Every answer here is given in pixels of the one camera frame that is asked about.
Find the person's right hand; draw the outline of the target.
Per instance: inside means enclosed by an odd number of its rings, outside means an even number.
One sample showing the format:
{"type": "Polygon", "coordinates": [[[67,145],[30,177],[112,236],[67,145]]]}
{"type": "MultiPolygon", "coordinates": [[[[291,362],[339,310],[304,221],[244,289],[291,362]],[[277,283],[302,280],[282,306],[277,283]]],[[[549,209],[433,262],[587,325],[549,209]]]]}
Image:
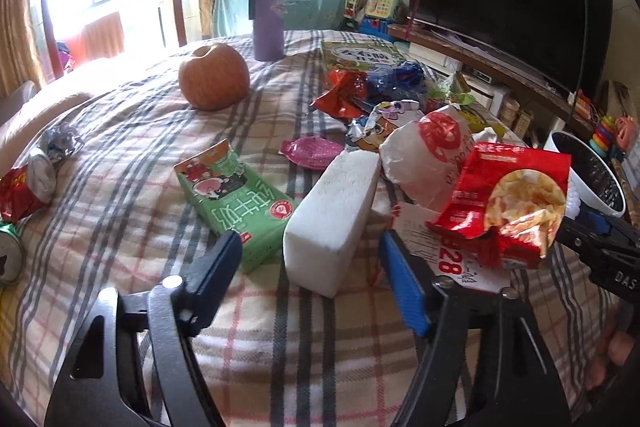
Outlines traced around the person's right hand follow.
{"type": "Polygon", "coordinates": [[[585,373],[585,388],[590,391],[600,387],[605,381],[608,365],[613,363],[622,367],[635,343],[634,337],[620,329],[618,305],[612,306],[608,311],[602,336],[597,342],[594,358],[585,373]]]}

